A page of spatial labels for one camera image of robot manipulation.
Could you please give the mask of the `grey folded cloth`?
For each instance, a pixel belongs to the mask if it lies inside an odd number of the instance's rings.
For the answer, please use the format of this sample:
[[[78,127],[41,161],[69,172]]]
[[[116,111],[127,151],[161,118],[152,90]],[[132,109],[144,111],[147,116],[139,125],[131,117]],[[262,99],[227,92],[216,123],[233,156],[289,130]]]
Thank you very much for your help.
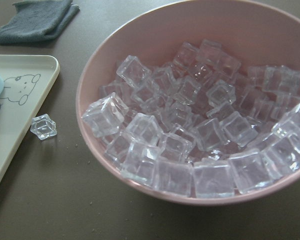
[[[25,0],[13,6],[15,16],[0,27],[1,45],[54,40],[80,11],[71,0]]]

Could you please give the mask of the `pink bowl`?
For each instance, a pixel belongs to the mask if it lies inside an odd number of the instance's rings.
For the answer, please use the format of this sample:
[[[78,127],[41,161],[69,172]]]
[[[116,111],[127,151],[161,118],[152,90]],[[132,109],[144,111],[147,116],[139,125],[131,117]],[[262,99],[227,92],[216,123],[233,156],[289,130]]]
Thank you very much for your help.
[[[105,147],[81,116],[99,97],[98,88],[115,78],[116,62],[128,55],[147,65],[171,60],[185,41],[222,43],[245,71],[250,65],[282,64],[300,70],[300,19],[249,0],[189,0],[146,12],[112,33],[92,54],[80,77],[76,115],[94,157],[116,178],[120,172],[105,158]]]

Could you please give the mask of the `clear ice cubes pile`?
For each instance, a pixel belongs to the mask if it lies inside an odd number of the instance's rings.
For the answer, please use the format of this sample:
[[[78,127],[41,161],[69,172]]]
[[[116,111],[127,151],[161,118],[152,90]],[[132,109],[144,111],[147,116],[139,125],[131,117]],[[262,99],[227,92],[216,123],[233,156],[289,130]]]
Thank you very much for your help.
[[[218,42],[172,61],[129,55],[82,115],[121,176],[180,197],[229,198],[300,170],[300,71],[241,62]]]

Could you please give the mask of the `stray clear ice cube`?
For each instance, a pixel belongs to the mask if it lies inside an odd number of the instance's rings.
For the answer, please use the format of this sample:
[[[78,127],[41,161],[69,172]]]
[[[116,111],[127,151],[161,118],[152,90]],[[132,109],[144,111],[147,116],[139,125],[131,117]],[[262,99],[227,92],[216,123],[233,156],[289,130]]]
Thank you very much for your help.
[[[56,123],[47,113],[32,118],[30,131],[40,140],[46,140],[58,134]]]

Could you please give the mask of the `cream rabbit tray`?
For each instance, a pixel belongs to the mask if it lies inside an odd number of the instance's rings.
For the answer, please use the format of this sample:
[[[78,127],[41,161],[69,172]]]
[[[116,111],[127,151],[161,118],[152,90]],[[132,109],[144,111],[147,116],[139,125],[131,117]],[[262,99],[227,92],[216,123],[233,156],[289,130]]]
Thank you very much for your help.
[[[0,54],[0,182],[59,72],[51,55]]]

